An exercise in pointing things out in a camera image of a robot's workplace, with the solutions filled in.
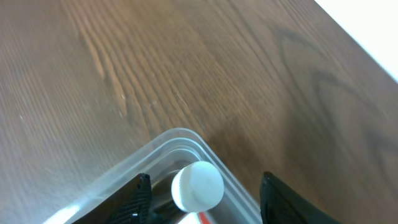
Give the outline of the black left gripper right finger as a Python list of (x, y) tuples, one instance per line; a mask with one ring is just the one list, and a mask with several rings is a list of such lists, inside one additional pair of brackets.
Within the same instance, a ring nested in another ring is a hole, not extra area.
[(271, 172), (263, 173), (260, 199), (261, 218), (266, 224), (339, 224)]

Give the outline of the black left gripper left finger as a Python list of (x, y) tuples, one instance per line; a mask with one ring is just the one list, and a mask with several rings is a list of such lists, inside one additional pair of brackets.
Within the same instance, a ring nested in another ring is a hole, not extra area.
[(140, 173), (74, 224), (147, 223), (151, 201), (150, 175)]

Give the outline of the dark medicine bottle white cap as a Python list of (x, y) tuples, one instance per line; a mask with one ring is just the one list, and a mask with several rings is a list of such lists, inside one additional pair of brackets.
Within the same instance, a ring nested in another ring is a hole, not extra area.
[(224, 181), (211, 163), (197, 161), (170, 172), (152, 186), (152, 223), (175, 223), (184, 216), (215, 208), (224, 196)]

